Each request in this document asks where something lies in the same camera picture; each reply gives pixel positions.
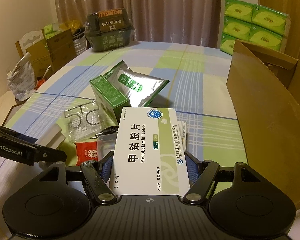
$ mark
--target open cardboard box flap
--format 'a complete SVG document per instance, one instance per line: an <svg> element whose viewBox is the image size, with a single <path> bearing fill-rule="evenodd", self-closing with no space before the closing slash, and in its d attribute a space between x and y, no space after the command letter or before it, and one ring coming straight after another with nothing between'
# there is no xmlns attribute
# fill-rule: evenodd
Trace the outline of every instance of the open cardboard box flap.
<svg viewBox="0 0 300 240"><path fill-rule="evenodd" d="M299 209L300 61L236 40L227 87L248 164Z"/></svg>
<svg viewBox="0 0 300 240"><path fill-rule="evenodd" d="M26 51L31 54L30 61L36 77L42 77L48 66L51 65L46 75L49 78L76 57L70 29L47 40L38 41Z"/></svg>

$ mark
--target stacked tissue packs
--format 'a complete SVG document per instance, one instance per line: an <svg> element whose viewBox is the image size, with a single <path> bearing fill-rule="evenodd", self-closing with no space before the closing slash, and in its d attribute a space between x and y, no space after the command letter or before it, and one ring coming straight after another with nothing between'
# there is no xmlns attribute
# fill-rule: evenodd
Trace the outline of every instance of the stacked tissue packs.
<svg viewBox="0 0 300 240"><path fill-rule="evenodd" d="M235 39L284 52L290 16L258 4L226 0L220 50L232 55Z"/></svg>

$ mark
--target green label on foil packet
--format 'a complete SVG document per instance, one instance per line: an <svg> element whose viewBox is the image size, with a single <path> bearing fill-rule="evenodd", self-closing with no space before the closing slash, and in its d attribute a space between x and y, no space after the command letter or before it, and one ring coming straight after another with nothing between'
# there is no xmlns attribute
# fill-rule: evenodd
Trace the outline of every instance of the green label on foil packet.
<svg viewBox="0 0 300 240"><path fill-rule="evenodd" d="M140 92L142 90L141 84L139 84L138 82L136 82L135 80L133 80L125 74L121 74L118 78L118 81L126 87L135 90L136 92Z"/></svg>

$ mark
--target snack box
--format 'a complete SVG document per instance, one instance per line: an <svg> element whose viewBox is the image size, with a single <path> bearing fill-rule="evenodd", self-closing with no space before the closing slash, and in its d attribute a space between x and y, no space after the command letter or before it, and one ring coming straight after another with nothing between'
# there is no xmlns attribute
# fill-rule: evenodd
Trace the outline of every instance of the snack box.
<svg viewBox="0 0 300 240"><path fill-rule="evenodd" d="M125 8L87 15L84 35L94 51L106 51L127 46L134 30Z"/></svg>

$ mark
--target black round pad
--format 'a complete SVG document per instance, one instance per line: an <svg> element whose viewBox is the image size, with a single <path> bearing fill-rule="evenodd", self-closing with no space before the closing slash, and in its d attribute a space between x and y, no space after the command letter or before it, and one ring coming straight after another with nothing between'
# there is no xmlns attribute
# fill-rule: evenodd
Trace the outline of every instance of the black round pad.
<svg viewBox="0 0 300 240"><path fill-rule="evenodd" d="M293 202L279 190L268 192L257 185L248 190L231 187L215 194L209 213L216 224L239 238L286 233L295 217Z"/></svg>
<svg viewBox="0 0 300 240"><path fill-rule="evenodd" d="M40 182L12 195L5 202L2 213L15 233L55 237L84 223L90 213L90 202L85 194L74 188Z"/></svg>
<svg viewBox="0 0 300 240"><path fill-rule="evenodd" d="M26 209L37 216L48 216L58 212L63 206L61 198L54 195L42 194L30 198Z"/></svg>
<svg viewBox="0 0 300 240"><path fill-rule="evenodd" d="M271 200L258 195L243 196L237 200L236 206L242 213L253 217L265 216L273 209Z"/></svg>

